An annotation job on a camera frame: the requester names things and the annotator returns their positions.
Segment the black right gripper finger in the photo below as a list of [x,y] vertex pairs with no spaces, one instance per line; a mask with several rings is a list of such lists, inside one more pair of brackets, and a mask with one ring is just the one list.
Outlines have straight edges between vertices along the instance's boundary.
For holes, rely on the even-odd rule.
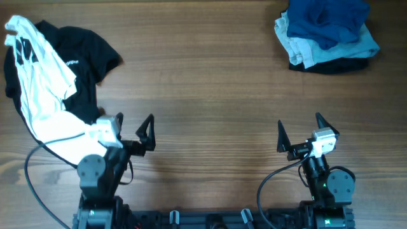
[[335,137],[340,136],[339,131],[337,131],[330,123],[328,123],[326,119],[320,114],[320,112],[316,112],[315,117],[319,128],[330,128],[334,132]]
[[287,132],[281,120],[277,122],[277,126],[278,126],[277,152],[282,153],[289,151],[291,147],[291,142],[288,138]]

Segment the blue polo shirt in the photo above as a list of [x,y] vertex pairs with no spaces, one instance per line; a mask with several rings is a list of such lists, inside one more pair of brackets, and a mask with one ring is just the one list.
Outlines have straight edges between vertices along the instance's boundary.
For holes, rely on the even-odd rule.
[[353,43],[369,11],[369,4],[361,0],[290,0],[287,36],[314,40],[323,50]]

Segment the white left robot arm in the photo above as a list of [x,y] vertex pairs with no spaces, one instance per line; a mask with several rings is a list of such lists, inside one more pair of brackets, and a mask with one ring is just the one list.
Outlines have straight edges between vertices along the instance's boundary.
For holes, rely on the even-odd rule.
[[121,126],[123,114],[101,116],[96,121],[96,136],[107,148],[106,154],[85,156],[77,166],[81,197],[78,211],[73,216],[72,227],[92,228],[140,228],[139,220],[129,205],[116,196],[124,172],[134,172],[131,156],[144,156],[156,146],[155,117],[150,114],[136,130],[136,140],[123,140]]

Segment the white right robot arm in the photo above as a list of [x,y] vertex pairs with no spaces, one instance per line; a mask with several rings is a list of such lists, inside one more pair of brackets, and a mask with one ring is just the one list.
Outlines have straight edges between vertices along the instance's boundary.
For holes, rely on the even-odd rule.
[[286,152],[289,161],[301,161],[305,175],[301,180],[312,200],[301,201],[292,211],[278,213],[277,223],[281,228],[355,228],[353,210],[348,208],[355,190],[355,175],[342,166],[330,167],[326,160],[326,155],[336,149],[340,133],[320,113],[315,117],[318,129],[300,144],[291,144],[282,122],[278,122],[277,151]]

